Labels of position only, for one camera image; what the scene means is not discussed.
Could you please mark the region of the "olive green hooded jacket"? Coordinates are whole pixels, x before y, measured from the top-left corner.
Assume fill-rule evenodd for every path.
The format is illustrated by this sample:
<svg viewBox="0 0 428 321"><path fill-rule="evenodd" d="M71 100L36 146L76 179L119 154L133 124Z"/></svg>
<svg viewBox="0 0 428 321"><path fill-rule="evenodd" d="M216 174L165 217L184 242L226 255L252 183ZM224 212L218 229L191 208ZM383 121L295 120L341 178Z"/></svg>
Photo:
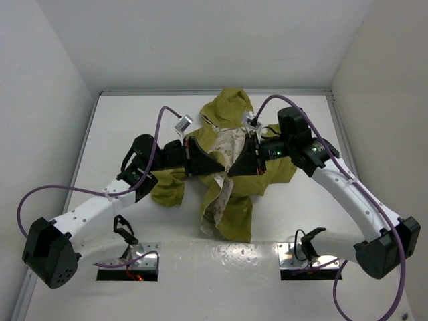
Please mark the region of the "olive green hooded jacket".
<svg viewBox="0 0 428 321"><path fill-rule="evenodd" d="M199 221L201 231L227 241L251 241L253 196L262 196L268 185L289 183L296 166L290 158L267 162L267 170L260 176L229 177L228 170L242 151L249 130L242 123L245 112L253 111L251 100L241 88L226 88L202 107L202 127L188 135L225 170L203 175L199 180L207 186L201 201Z"/></svg>

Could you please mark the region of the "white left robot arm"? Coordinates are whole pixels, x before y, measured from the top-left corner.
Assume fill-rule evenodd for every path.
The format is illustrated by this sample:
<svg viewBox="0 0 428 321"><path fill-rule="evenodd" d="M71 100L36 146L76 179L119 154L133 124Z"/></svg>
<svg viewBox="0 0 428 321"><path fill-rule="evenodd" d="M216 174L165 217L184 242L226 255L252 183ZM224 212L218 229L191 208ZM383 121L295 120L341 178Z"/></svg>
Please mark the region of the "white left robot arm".
<svg viewBox="0 0 428 321"><path fill-rule="evenodd" d="M121 212L146 197L158 183L156 171L182 169L186 177L222 173L225 167L206 153L194 137L160 148L155 138L135 138L120 173L103 191L71 211L31 224L23 262L49 288L66 284L85 263L105 267L105 260L125 257L133 265L150 252L139 250L130 223Z"/></svg>

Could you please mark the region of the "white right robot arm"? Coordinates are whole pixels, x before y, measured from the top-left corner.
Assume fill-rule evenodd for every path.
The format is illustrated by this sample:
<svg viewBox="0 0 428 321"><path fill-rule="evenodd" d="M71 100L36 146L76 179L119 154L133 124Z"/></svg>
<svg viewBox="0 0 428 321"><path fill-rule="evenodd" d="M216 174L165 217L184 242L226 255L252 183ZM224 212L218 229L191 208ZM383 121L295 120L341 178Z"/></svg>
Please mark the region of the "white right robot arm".
<svg viewBox="0 0 428 321"><path fill-rule="evenodd" d="M299 108L277 113L280 133L261 139L261 122L245 112L242 123L249 129L243 149L229 170L232 177L263 175L267 163L288 157L323 187L360 229L361 235L333 233L315 228L301 238L299 253L307 261L333 255L357 263L370 277L381 279L412 256L421 230L412 217L403 219L383 205L346 166L340 153Z"/></svg>

